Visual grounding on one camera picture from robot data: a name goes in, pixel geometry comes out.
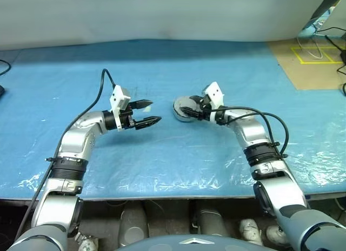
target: black cylinder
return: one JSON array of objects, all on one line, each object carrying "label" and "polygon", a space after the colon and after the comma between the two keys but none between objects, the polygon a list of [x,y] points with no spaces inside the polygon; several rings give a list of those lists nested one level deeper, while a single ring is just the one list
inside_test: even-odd
[{"label": "black cylinder", "polygon": [[247,147],[244,150],[245,156],[249,162],[250,166],[255,166],[256,164],[280,160],[281,156],[278,154],[275,146],[268,143],[256,144],[251,147]]},{"label": "black cylinder", "polygon": [[127,202],[121,213],[118,246],[125,247],[148,237],[147,215],[142,204],[139,201]]},{"label": "black cylinder", "polygon": [[229,236],[221,214],[204,201],[198,201],[198,233],[202,235]]},{"label": "black cylinder", "polygon": [[58,157],[49,177],[82,181],[87,170],[87,164],[88,161],[84,159]]},{"label": "black cylinder", "polygon": [[103,116],[104,116],[104,124],[107,128],[107,130],[112,130],[115,129],[117,127],[117,124],[115,123],[115,118],[113,115],[113,112],[109,112],[109,111],[103,111]]}]

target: cable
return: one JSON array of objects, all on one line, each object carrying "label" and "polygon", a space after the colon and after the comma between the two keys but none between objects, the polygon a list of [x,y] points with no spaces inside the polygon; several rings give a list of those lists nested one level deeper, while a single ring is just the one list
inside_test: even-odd
[{"label": "cable", "polygon": [[8,72],[9,70],[11,70],[12,66],[11,66],[11,64],[10,64],[9,62],[7,62],[7,61],[5,61],[5,60],[1,60],[1,59],[0,59],[0,62],[7,64],[7,69],[4,70],[4,71],[2,71],[2,72],[0,72],[0,76],[1,76],[1,75],[4,75],[4,74],[5,74],[6,72]]},{"label": "cable", "polygon": [[331,28],[326,28],[326,29],[323,29],[323,30],[319,30],[319,31],[317,31],[317,32],[323,32],[323,31],[327,31],[327,30],[329,30],[329,29],[339,29],[339,30],[342,30],[342,31],[346,31],[346,29],[343,29],[343,28],[338,28],[338,27],[331,27]]},{"label": "cable", "polygon": [[9,239],[6,234],[0,233],[0,236],[4,236],[6,238],[4,242],[0,243],[0,247],[12,241],[12,239]]},{"label": "cable", "polygon": [[225,107],[225,108],[219,108],[219,109],[205,109],[205,108],[200,108],[202,111],[205,111],[205,112],[218,112],[218,111],[225,111],[225,110],[235,110],[235,109],[244,109],[244,110],[251,110],[253,112],[256,112],[258,113],[262,119],[264,119],[265,121],[265,124],[267,125],[267,128],[268,128],[268,133],[269,133],[269,137],[270,137],[270,140],[271,140],[271,143],[272,144],[275,144],[275,141],[274,141],[274,138],[272,136],[272,131],[271,131],[271,126],[270,126],[270,123],[268,121],[268,119],[265,117],[265,115],[260,112],[258,109],[253,109],[253,108],[249,108],[249,107]]},{"label": "cable", "polygon": [[112,79],[110,73],[108,72],[107,69],[103,69],[103,70],[102,70],[102,73],[101,73],[101,81],[100,81],[100,84],[99,84],[99,90],[98,90],[98,94],[97,94],[96,99],[95,99],[95,100],[94,100],[94,101],[93,101],[82,113],[80,113],[77,117],[75,117],[75,119],[65,128],[63,134],[61,135],[60,140],[59,140],[59,142],[58,142],[58,145],[57,145],[57,147],[56,147],[56,149],[55,149],[55,152],[54,152],[54,156],[53,156],[53,158],[52,158],[52,161],[50,162],[50,164],[49,164],[49,166],[48,166],[48,168],[47,168],[47,170],[46,170],[46,172],[45,172],[45,174],[44,174],[44,176],[43,176],[43,178],[42,178],[42,180],[41,180],[39,186],[37,187],[37,190],[36,190],[35,194],[33,195],[32,199],[31,199],[31,201],[30,201],[30,203],[29,203],[29,206],[28,206],[28,208],[27,208],[27,210],[26,210],[26,212],[25,212],[25,214],[24,214],[24,217],[23,217],[23,219],[22,219],[22,222],[21,222],[21,224],[19,225],[19,228],[18,228],[16,237],[15,237],[15,241],[16,241],[16,240],[19,238],[19,236],[21,235],[21,233],[22,233],[22,231],[23,231],[23,228],[24,228],[24,225],[25,225],[25,223],[26,223],[26,221],[27,221],[27,219],[28,219],[28,217],[29,217],[29,215],[30,215],[30,212],[31,212],[31,210],[32,210],[32,208],[33,208],[33,206],[34,206],[34,204],[35,204],[35,201],[36,201],[36,199],[37,199],[37,197],[38,197],[38,195],[39,195],[41,189],[43,188],[43,185],[44,185],[45,181],[47,180],[47,178],[48,178],[48,176],[49,176],[49,174],[50,174],[50,171],[51,171],[51,169],[52,169],[52,167],[53,167],[53,165],[54,165],[54,163],[55,163],[55,159],[56,159],[56,157],[57,157],[57,155],[58,155],[58,153],[59,153],[59,148],[60,148],[60,145],[61,145],[61,142],[62,142],[62,140],[63,140],[63,137],[64,137],[65,133],[76,123],[77,120],[79,120],[85,113],[87,113],[93,106],[95,106],[96,103],[98,102],[99,98],[101,97],[102,90],[103,90],[104,74],[105,74],[105,73],[107,73],[107,75],[108,75],[108,77],[109,77],[109,80],[110,80],[110,82],[112,83],[112,86],[115,87],[115,83],[114,83],[114,81],[113,81],[113,79]]},{"label": "cable", "polygon": [[317,33],[317,26],[315,26],[315,24],[312,24],[312,26],[315,28],[315,32],[314,33]]},{"label": "cable", "polygon": [[[285,130],[285,141],[282,145],[282,148],[280,150],[280,154],[283,155],[283,153],[285,152],[286,148],[287,148],[287,145],[288,145],[288,141],[289,141],[289,132],[288,132],[288,127],[286,126],[285,122],[278,116],[276,116],[275,114],[272,114],[272,113],[267,113],[267,112],[263,112],[263,114],[265,116],[271,116],[271,117],[274,117],[275,119],[277,119],[281,125],[283,126],[284,130]],[[245,117],[249,117],[249,116],[255,116],[255,115],[259,115],[259,113],[249,113],[249,114],[246,114],[246,115],[243,115],[243,116],[239,116],[239,117],[236,117],[236,118],[233,118],[232,120],[228,121],[225,125],[228,125],[234,121],[237,121],[237,120],[240,120],[242,118],[245,118]]]},{"label": "cable", "polygon": [[153,200],[149,200],[151,201],[152,203],[154,203],[161,211],[162,211],[162,214],[164,216],[164,226],[165,226],[165,230],[166,230],[166,233],[169,235],[169,231],[168,231],[168,227],[167,227],[167,216],[166,216],[166,213],[164,212],[164,209],[162,208],[162,206],[160,204],[158,204],[156,201],[153,201]]},{"label": "cable", "polygon": [[344,64],[343,66],[341,66],[339,69],[337,69],[336,71],[337,72],[340,72],[341,74],[345,74],[346,75],[346,72],[343,72],[343,71],[340,71],[342,68],[344,68],[346,66],[346,64]]},{"label": "cable", "polygon": [[[336,71],[337,72],[340,72],[341,74],[344,74],[346,75],[346,72],[343,72],[343,71],[340,71],[342,68],[344,68],[346,66],[346,64],[344,64],[343,66],[341,66],[340,68],[338,68]],[[344,83],[342,86],[341,86],[341,91],[343,93],[344,96],[346,96],[346,83]]]},{"label": "cable", "polygon": [[128,201],[123,201],[123,202],[120,203],[120,204],[111,204],[111,203],[109,203],[109,201],[106,201],[106,204],[107,204],[108,206],[111,206],[111,207],[120,207],[120,206],[122,206],[122,205],[125,205],[126,203],[128,203]]},{"label": "cable", "polygon": [[341,217],[342,217],[342,214],[344,214],[344,213],[346,213],[344,210],[342,210],[341,212],[340,212],[340,215],[339,215],[339,217],[336,219],[336,221],[338,221],[339,222],[339,220],[341,219]]},{"label": "cable", "polygon": [[340,48],[337,44],[335,44],[328,36],[324,36],[325,39],[327,39],[332,45],[334,45],[337,49],[339,49],[341,52],[343,51],[342,48]]},{"label": "cable", "polygon": [[317,44],[316,40],[314,40],[314,39],[312,39],[312,40],[314,41],[314,43],[315,43],[315,45],[316,45],[316,48],[317,48],[318,53],[320,54],[320,56],[314,55],[314,54],[313,54],[312,52],[310,52],[308,49],[306,49],[305,47],[303,47],[302,44],[301,44],[300,41],[299,41],[299,38],[297,37],[297,42],[298,42],[298,44],[299,44],[299,46],[300,46],[300,48],[301,48],[302,50],[304,50],[305,52],[307,52],[309,55],[311,55],[312,57],[314,57],[314,58],[316,58],[316,59],[319,59],[319,60],[323,59],[323,54],[322,54],[322,52],[321,52],[320,46]]},{"label": "cable", "polygon": [[334,201],[335,201],[336,205],[339,207],[339,209],[340,209],[341,211],[345,211],[344,207],[342,207],[342,206],[340,205],[338,199],[334,199]]}]

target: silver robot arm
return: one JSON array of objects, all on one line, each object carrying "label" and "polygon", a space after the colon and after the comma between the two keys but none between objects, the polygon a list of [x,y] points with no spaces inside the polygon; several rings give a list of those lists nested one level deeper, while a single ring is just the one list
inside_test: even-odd
[{"label": "silver robot arm", "polygon": [[174,103],[176,117],[181,121],[207,120],[234,131],[256,181],[256,198],[265,213],[277,218],[294,250],[344,250],[346,228],[326,214],[308,207],[284,160],[285,156],[252,115],[254,111],[249,109],[225,107],[216,82],[203,90],[203,97],[180,97]]},{"label": "silver robot arm", "polygon": [[31,229],[10,247],[14,250],[67,250],[67,237],[77,233],[83,200],[77,195],[83,189],[83,176],[96,138],[108,130],[142,129],[157,123],[161,117],[132,119],[133,109],[145,108],[152,102],[130,102],[126,89],[116,85],[110,97],[111,110],[84,114],[64,134],[42,197],[35,209]]}]

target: blue tablecloth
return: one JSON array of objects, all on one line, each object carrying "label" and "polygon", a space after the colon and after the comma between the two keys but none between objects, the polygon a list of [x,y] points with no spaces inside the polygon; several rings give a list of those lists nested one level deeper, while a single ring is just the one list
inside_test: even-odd
[{"label": "blue tablecloth", "polygon": [[[143,130],[100,137],[82,197],[245,197],[249,166],[231,130],[174,118],[174,99],[217,81],[226,105],[280,116],[290,130],[287,163],[306,194],[346,191],[346,101],[336,90],[298,91],[265,43],[126,41],[2,51],[13,68],[0,77],[0,198],[29,199],[66,125],[96,97],[108,68],[133,100],[153,100],[162,116]],[[111,86],[94,110],[110,109]],[[272,121],[283,141],[280,124]]]}]

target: white backdrop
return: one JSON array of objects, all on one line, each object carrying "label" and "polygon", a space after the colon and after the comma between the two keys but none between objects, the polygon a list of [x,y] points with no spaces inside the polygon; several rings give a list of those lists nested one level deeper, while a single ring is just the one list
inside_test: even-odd
[{"label": "white backdrop", "polygon": [[295,37],[323,0],[0,0],[0,50],[137,38]]}]

